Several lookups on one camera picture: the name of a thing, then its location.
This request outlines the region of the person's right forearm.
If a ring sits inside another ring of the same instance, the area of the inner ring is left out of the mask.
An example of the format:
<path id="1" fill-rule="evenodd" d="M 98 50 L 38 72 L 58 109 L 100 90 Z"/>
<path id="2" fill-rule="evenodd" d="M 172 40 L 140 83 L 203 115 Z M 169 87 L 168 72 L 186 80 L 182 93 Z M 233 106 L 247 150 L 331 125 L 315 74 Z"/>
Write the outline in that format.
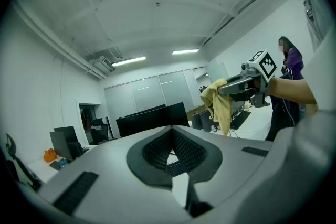
<path id="1" fill-rule="evenodd" d="M 273 77 L 268 83 L 266 95 L 299 104 L 317 104 L 305 80 L 289 80 Z"/>

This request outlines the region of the black office chair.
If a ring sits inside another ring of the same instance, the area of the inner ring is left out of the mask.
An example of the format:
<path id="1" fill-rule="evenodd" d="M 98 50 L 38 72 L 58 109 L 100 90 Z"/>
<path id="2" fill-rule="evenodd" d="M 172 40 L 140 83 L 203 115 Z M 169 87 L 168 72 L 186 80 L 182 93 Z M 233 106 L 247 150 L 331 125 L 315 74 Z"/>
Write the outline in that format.
<path id="1" fill-rule="evenodd" d="M 95 119 L 91 125 L 91 136 L 93 142 L 98 144 L 104 140 L 107 140 L 108 130 L 108 125 L 103 122 L 102 118 Z"/>
<path id="2" fill-rule="evenodd" d="M 7 160 L 7 163 L 10 164 L 11 169 L 14 171 L 14 178 L 19 180 L 18 173 L 16 170 L 16 165 L 20 168 L 20 170 L 24 173 L 24 175 L 28 178 L 29 182 L 28 185 L 34 190 L 37 191 L 41 187 L 41 180 L 37 178 L 37 176 L 31 172 L 25 164 L 20 160 L 18 156 L 16 156 L 16 144 L 13 138 L 6 133 L 7 142 L 5 144 L 7 152 L 9 156 L 12 158 L 11 161 Z"/>

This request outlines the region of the white air conditioner unit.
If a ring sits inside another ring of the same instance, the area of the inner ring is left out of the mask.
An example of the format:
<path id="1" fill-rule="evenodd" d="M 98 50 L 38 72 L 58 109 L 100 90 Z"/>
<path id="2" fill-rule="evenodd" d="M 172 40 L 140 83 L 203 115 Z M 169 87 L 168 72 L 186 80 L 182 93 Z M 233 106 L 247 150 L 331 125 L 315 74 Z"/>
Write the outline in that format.
<path id="1" fill-rule="evenodd" d="M 103 73 L 113 72 L 116 69 L 111 61 L 105 56 L 100 56 L 95 59 L 93 65 Z"/>

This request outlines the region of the wide black monitor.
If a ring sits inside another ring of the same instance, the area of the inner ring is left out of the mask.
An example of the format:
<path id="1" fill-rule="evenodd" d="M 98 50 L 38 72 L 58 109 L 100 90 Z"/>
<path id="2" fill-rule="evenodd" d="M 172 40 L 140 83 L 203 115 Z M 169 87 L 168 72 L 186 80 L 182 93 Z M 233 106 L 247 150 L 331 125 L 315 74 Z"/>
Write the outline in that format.
<path id="1" fill-rule="evenodd" d="M 189 126 L 183 102 L 117 119 L 116 122 L 121 137 L 169 125 Z"/>

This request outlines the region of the dark doorway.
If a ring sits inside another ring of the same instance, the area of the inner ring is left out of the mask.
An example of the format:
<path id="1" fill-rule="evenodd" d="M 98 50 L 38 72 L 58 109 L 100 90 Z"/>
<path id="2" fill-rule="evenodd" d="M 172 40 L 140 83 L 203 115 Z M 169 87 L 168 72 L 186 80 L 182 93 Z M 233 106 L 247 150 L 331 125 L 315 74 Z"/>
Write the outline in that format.
<path id="1" fill-rule="evenodd" d="M 97 117 L 94 105 L 79 104 L 81 121 L 89 145 L 96 145 L 99 142 L 99 131 L 101 127 L 96 125 Z"/>

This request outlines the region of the dark hooded jacket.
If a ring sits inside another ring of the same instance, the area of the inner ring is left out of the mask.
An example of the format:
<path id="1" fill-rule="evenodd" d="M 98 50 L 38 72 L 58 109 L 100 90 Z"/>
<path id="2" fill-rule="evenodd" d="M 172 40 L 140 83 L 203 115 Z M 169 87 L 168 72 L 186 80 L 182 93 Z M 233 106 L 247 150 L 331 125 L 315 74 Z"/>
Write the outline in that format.
<path id="1" fill-rule="evenodd" d="M 271 99 L 271 124 L 266 141 L 273 142 L 278 132 L 287 127 L 295 127 L 300 120 L 299 104 L 286 98 L 269 95 Z"/>

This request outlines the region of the orange object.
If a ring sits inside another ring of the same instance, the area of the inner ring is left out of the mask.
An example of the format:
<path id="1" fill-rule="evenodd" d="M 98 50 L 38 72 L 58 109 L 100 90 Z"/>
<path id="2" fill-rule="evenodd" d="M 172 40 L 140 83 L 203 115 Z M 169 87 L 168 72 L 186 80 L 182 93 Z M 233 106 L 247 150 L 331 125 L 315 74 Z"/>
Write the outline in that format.
<path id="1" fill-rule="evenodd" d="M 56 155 L 56 152 L 54 151 L 54 149 L 50 148 L 50 149 L 44 151 L 43 159 L 47 163 L 50 163 L 50 162 L 53 162 L 54 160 L 56 160 L 57 155 Z"/>

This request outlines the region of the black keyboard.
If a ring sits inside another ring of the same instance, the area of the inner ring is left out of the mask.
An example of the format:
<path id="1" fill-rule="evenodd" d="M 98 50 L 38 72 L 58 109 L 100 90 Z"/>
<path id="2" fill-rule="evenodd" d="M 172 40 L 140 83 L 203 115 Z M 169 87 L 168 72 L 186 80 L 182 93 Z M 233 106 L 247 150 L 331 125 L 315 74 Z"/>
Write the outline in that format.
<path id="1" fill-rule="evenodd" d="M 186 172 L 184 166 L 182 163 L 176 159 L 173 162 L 167 164 L 166 166 L 166 173 L 169 174 L 172 177 L 176 177 L 179 175 L 182 175 Z"/>
<path id="2" fill-rule="evenodd" d="M 248 111 L 241 111 L 230 124 L 230 128 L 232 130 L 238 130 L 241 125 L 246 121 L 246 119 L 250 116 L 250 112 Z"/>

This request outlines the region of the yellow cloth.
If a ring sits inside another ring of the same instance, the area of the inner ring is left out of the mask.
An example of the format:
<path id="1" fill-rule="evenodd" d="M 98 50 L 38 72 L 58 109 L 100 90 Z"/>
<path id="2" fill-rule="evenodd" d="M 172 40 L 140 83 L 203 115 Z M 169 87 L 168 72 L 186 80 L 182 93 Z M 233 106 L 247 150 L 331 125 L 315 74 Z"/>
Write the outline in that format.
<path id="1" fill-rule="evenodd" d="M 220 95 L 218 88 L 225 86 L 227 81 L 224 78 L 218 79 L 201 93 L 201 100 L 210 112 L 210 119 L 219 123 L 224 136 L 227 136 L 232 121 L 232 104 L 228 95 Z"/>

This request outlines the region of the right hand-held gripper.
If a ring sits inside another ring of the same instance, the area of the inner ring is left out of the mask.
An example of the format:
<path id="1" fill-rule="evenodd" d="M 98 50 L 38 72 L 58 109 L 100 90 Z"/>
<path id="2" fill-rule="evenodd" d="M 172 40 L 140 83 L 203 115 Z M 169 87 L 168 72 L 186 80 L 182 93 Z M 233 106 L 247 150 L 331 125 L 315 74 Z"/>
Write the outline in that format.
<path id="1" fill-rule="evenodd" d="M 229 95 L 235 102 L 249 101 L 256 108 L 269 106 L 265 101 L 269 81 L 277 66 L 267 50 L 257 51 L 241 65 L 241 74 L 233 76 L 218 87 L 220 95 Z"/>

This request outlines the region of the open brown cardboard box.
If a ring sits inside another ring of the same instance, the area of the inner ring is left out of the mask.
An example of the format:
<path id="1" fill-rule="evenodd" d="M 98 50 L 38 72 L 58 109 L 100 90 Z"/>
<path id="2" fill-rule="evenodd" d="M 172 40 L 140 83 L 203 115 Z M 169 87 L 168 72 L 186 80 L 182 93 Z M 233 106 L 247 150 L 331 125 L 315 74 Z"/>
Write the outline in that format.
<path id="1" fill-rule="evenodd" d="M 196 114 L 199 114 L 199 113 L 202 113 L 204 111 L 207 111 L 207 107 L 205 105 L 195 107 L 195 108 L 187 111 L 187 113 L 186 113 L 187 119 L 190 121 L 192 116 L 194 116 Z"/>

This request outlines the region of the person's white shirt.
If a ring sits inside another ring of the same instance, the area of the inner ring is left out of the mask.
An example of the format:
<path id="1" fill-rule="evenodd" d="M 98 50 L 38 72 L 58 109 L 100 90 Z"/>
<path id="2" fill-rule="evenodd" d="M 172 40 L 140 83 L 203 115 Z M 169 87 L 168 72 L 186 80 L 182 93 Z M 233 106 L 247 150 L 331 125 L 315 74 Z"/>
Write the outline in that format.
<path id="1" fill-rule="evenodd" d="M 313 57 L 303 74 L 320 110 L 336 111 L 336 15 L 327 0 L 305 0 Z"/>

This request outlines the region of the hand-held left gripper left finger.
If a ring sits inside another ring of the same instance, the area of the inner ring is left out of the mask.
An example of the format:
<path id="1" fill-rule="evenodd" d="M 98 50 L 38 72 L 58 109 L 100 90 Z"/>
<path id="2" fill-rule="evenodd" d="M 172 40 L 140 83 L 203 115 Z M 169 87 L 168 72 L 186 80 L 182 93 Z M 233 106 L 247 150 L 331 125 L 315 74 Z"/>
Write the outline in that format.
<path id="1" fill-rule="evenodd" d="M 191 216 L 172 192 L 142 183 L 127 165 L 127 152 L 136 142 L 163 130 L 140 132 L 98 145 L 60 170 L 38 194 L 53 203 L 82 173 L 98 175 L 75 217 L 98 224 L 183 224 Z"/>

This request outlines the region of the long ceiling light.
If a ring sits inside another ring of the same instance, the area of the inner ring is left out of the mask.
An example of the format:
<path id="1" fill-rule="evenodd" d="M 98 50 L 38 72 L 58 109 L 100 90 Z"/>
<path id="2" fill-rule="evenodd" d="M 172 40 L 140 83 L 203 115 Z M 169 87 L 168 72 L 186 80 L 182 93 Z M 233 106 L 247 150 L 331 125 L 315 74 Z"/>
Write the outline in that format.
<path id="1" fill-rule="evenodd" d="M 146 59 L 146 56 L 127 59 L 127 60 L 122 60 L 122 61 L 118 61 L 118 62 L 113 63 L 112 66 L 117 67 L 117 66 L 121 66 L 121 65 L 127 65 L 127 64 L 130 64 L 130 63 L 134 63 L 134 62 L 143 61 L 145 59 Z"/>
<path id="2" fill-rule="evenodd" d="M 194 54 L 198 51 L 199 49 L 176 50 L 172 52 L 172 55 Z"/>

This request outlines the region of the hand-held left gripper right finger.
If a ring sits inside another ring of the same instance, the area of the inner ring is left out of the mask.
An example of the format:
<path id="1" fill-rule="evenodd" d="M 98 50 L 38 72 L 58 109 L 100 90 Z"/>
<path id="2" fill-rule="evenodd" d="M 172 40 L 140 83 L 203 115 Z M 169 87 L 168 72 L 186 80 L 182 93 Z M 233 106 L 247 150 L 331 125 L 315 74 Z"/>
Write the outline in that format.
<path id="1" fill-rule="evenodd" d="M 185 209 L 193 201 L 216 208 L 253 175 L 264 156 L 245 147 L 268 151 L 271 143 L 207 133 L 185 126 L 172 130 L 173 151 L 184 174 L 173 178 L 173 207 Z"/>

